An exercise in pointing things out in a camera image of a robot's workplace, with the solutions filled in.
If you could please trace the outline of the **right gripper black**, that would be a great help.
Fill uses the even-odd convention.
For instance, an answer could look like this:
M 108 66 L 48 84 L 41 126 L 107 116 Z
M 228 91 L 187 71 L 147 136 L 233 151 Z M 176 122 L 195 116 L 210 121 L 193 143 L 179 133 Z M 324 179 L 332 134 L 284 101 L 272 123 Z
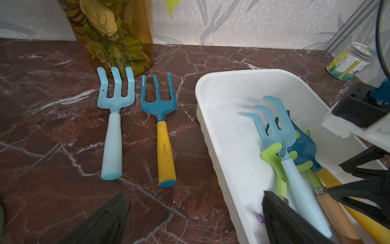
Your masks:
M 386 78 L 379 87 L 356 83 L 326 114 L 321 125 L 338 137 L 356 135 L 373 144 L 339 164 L 345 172 L 365 180 L 329 188 L 328 193 L 389 229 L 390 171 L 359 166 L 390 154 L 390 80 Z

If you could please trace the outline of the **white plastic storage box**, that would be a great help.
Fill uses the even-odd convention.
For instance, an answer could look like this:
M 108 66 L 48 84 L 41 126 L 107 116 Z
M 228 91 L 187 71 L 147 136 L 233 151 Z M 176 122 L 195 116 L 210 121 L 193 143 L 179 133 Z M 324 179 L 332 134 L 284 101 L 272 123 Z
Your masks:
M 241 244 L 267 244 L 265 224 L 259 222 L 265 191 L 276 190 L 276 175 L 264 162 L 264 145 L 255 121 L 246 117 L 255 105 L 278 112 L 265 96 L 280 98 L 301 130 L 310 130 L 316 159 L 340 182 L 356 181 L 340 164 L 363 152 L 357 137 L 340 138 L 321 124 L 329 107 L 299 77 L 280 69 L 214 72 L 196 84 L 197 118 L 218 183 Z

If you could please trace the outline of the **light blue fork pale handle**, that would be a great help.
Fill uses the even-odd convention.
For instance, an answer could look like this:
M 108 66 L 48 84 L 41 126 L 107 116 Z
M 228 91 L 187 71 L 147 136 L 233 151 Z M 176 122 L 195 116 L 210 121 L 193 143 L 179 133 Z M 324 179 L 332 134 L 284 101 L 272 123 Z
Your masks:
M 112 181 L 122 176 L 122 135 L 120 109 L 131 106 L 135 102 L 135 79 L 131 67 L 126 67 L 125 72 L 128 80 L 128 93 L 121 95 L 122 79 L 117 67 L 112 67 L 112 75 L 115 81 L 113 97 L 107 97 L 108 78 L 103 67 L 97 68 L 100 78 L 100 90 L 97 106 L 109 109 L 109 121 L 106 133 L 101 178 Z

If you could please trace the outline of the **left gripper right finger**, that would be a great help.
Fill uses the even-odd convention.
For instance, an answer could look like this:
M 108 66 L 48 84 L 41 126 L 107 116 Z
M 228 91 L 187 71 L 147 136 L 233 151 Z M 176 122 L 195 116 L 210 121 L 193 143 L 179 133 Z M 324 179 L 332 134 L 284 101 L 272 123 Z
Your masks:
M 331 244 L 332 241 L 316 230 L 275 193 L 265 191 L 262 206 L 270 243 L 272 244 Z

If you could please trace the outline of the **dark teal fork yellow handle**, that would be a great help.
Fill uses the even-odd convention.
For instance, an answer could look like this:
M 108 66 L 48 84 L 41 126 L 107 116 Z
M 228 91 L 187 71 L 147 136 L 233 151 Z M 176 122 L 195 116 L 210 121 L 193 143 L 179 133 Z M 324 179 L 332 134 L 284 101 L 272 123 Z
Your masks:
M 177 183 L 177 177 L 174 166 L 172 148 L 165 122 L 165 116 L 173 112 L 177 108 L 176 96 L 173 88 L 172 75 L 167 74 L 170 100 L 163 101 L 160 96 L 159 83 L 156 75 L 153 76 L 155 85 L 156 100 L 152 103 L 145 100 L 146 97 L 146 76 L 141 78 L 141 109 L 147 113 L 156 116 L 157 118 L 157 164 L 158 164 L 158 180 L 159 186 L 168 188 Z

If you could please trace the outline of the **dark teal rake yellow handle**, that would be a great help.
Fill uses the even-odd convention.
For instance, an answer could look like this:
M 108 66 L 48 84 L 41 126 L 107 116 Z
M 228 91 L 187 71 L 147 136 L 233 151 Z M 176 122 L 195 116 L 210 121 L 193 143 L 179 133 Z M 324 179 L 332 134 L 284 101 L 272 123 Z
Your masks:
M 341 182 L 332 175 L 326 168 L 322 167 L 316 175 L 322 180 L 325 185 L 329 188 L 342 186 Z M 378 222 L 369 218 L 368 216 L 344 205 L 345 209 L 350 213 L 351 216 L 365 229 L 365 231 L 378 243 L 378 244 L 388 244 L 390 242 L 390 229 L 385 228 Z

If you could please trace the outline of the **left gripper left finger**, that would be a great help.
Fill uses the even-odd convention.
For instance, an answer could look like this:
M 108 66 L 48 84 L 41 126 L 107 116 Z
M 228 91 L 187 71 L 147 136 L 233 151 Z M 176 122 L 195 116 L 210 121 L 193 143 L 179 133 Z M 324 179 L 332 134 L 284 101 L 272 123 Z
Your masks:
M 125 194 L 118 193 L 59 243 L 120 244 L 130 209 Z

